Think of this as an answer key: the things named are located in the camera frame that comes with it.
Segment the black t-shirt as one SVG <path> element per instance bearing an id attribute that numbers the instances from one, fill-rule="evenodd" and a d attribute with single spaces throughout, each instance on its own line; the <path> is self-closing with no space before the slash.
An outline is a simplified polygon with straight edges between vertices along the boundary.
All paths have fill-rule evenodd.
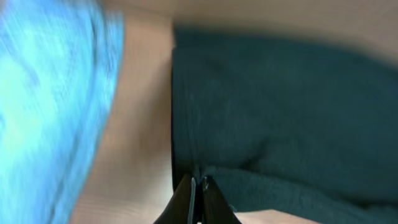
<path id="1" fill-rule="evenodd" d="M 173 184 L 237 212 L 397 222 L 397 67 L 338 46 L 175 26 Z"/>

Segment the blue denim jeans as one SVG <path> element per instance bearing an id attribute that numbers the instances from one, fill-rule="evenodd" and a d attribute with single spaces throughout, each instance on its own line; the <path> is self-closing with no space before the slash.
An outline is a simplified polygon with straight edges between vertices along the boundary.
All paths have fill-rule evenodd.
<path id="1" fill-rule="evenodd" d="M 1 222 L 67 223 L 113 104 L 124 20 L 99 1 L 1 5 Z"/>

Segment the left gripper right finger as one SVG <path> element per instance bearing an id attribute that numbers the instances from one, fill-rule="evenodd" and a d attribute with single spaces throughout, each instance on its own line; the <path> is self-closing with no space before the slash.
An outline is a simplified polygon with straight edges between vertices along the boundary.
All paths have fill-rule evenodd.
<path id="1" fill-rule="evenodd" d="M 241 224 L 213 178 L 202 181 L 204 224 Z"/>

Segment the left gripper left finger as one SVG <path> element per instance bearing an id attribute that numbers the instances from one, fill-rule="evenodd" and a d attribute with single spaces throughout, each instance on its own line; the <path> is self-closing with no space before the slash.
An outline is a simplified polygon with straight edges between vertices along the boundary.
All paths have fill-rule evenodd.
<path id="1" fill-rule="evenodd" d="M 166 208 L 154 224 L 192 224 L 195 194 L 195 179 L 191 175 L 184 175 Z"/>

